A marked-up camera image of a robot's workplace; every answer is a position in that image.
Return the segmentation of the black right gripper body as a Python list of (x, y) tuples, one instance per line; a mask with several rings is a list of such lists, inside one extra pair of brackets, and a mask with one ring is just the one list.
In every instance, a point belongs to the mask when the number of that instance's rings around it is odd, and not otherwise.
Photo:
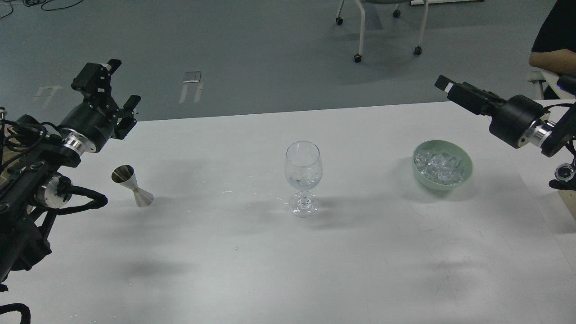
[(523, 95), (516, 95), (496, 104), (488, 115), (491, 117), (489, 132), (518, 149), (527, 143), (525, 133), (535, 121), (549, 114), (549, 109)]

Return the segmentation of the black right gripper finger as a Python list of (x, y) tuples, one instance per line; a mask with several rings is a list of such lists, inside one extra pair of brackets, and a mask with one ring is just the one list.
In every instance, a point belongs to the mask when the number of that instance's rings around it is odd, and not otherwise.
[(475, 115), (491, 116), (507, 103), (498, 95), (481, 90), (467, 82), (458, 83), (446, 76), (438, 76), (434, 86), (447, 94), (447, 99)]

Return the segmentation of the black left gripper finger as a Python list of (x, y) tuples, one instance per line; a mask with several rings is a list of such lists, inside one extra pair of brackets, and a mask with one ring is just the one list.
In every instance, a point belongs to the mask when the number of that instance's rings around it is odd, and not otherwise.
[(117, 111), (113, 113), (112, 118), (114, 125), (112, 136), (114, 139), (123, 140), (135, 127), (137, 123), (135, 109), (140, 101), (141, 97), (139, 95), (131, 95), (123, 107), (118, 108)]
[(88, 107), (100, 113), (115, 113), (118, 106), (112, 97), (111, 76), (121, 64), (119, 59), (110, 59), (106, 64), (89, 62), (73, 79), (71, 87), (82, 94)]

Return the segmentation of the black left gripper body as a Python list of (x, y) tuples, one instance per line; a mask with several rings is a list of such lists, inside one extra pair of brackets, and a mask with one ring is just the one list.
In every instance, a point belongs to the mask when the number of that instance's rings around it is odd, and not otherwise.
[(99, 153), (109, 139), (122, 140), (117, 130), (120, 113), (113, 100), (77, 105), (59, 125), (63, 146), (76, 153)]

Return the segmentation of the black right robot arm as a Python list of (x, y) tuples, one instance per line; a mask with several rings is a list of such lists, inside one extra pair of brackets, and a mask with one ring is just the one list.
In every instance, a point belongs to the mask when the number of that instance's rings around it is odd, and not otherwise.
[(505, 100), (467, 82), (458, 83), (440, 75), (434, 86), (447, 94), (453, 103), (475, 115), (488, 116), (488, 131), (514, 149), (528, 143), (552, 157), (566, 148), (575, 154), (575, 104), (560, 104), (568, 110), (559, 121), (550, 121), (551, 106), (543, 106), (524, 95)]

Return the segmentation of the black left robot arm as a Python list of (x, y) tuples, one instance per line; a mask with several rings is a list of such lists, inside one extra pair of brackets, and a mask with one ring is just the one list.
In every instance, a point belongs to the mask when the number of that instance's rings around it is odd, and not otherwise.
[(85, 64), (71, 84), (84, 99), (53, 133), (49, 122), (29, 115), (10, 121), (1, 109), (1, 152), (12, 154), (1, 160), (2, 282), (51, 253), (48, 237), (57, 216), (107, 205), (105, 195), (74, 186), (59, 169), (77, 167), (84, 153), (99, 153), (108, 140), (124, 139), (136, 125), (141, 98), (132, 95), (120, 107), (112, 96), (111, 76), (119, 66), (119, 59)]

